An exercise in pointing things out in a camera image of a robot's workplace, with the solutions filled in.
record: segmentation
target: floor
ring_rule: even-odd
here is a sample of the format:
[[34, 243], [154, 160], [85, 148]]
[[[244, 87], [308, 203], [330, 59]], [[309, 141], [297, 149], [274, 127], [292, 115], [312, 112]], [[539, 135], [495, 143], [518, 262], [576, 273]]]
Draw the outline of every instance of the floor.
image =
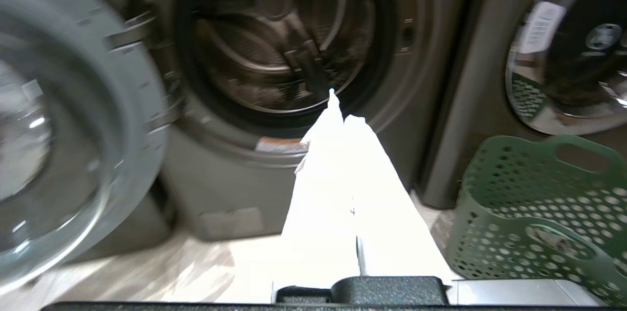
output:
[[[440, 212], [412, 200], [431, 228]], [[72, 300], [268, 303], [278, 240], [200, 242], [178, 228], [156, 248], [50, 271], [0, 298], [0, 310], [37, 311]]]

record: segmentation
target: door glass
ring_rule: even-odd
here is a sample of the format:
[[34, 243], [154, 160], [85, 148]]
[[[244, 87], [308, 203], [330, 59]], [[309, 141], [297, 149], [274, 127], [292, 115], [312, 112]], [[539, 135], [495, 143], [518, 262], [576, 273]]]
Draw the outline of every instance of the door glass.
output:
[[68, 48], [0, 12], [0, 290], [85, 238], [112, 182], [111, 99]]
[[514, 112], [551, 135], [627, 123], [627, 0], [536, 0], [510, 49]]
[[208, 77], [233, 101], [258, 112], [301, 112], [326, 103], [330, 87], [342, 93], [360, 72], [372, 43], [372, 5], [198, 0], [196, 56], [212, 56]]

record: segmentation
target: basket handle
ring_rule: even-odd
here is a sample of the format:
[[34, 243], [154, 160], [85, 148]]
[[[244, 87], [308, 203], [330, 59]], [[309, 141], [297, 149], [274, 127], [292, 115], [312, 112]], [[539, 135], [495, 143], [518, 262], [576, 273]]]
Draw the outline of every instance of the basket handle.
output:
[[605, 159], [607, 159], [610, 164], [610, 168], [607, 169], [606, 172], [617, 173], [621, 176], [625, 175], [625, 173], [627, 172], [625, 160], [621, 157], [620, 154], [614, 152], [614, 150], [612, 150], [611, 148], [607, 148], [606, 146], [589, 141], [587, 139], [583, 139], [579, 136], [557, 135], [549, 137], [548, 139], [539, 142], [537, 145], [546, 148], [547, 152], [550, 151], [550, 153], [557, 159], [557, 149], [566, 144], [578, 146], [579, 148], [597, 153], [605, 157]]

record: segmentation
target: green laundry basket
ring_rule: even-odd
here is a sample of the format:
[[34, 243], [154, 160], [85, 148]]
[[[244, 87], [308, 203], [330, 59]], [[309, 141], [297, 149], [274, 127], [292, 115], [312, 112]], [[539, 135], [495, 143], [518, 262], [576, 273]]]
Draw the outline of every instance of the green laundry basket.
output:
[[[589, 172], [560, 161], [575, 145], [605, 157]], [[627, 164], [613, 150], [560, 135], [492, 137], [464, 173], [446, 260], [473, 279], [564, 279], [627, 306]]]

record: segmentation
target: gray washing machine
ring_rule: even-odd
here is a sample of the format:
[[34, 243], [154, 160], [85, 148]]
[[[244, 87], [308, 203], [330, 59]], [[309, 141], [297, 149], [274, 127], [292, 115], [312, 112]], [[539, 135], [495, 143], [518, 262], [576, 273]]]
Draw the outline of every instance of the gray washing machine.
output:
[[0, 0], [0, 293], [141, 204], [175, 117], [150, 53], [102, 0]]
[[199, 239], [280, 233], [330, 87], [410, 188], [464, 0], [126, 1], [175, 50], [182, 115], [161, 177]]
[[[627, 154], [627, 0], [474, 0], [466, 53], [439, 116], [421, 201], [455, 206], [479, 144], [495, 135], [541, 141], [581, 135]], [[606, 162], [564, 148], [587, 170]]]

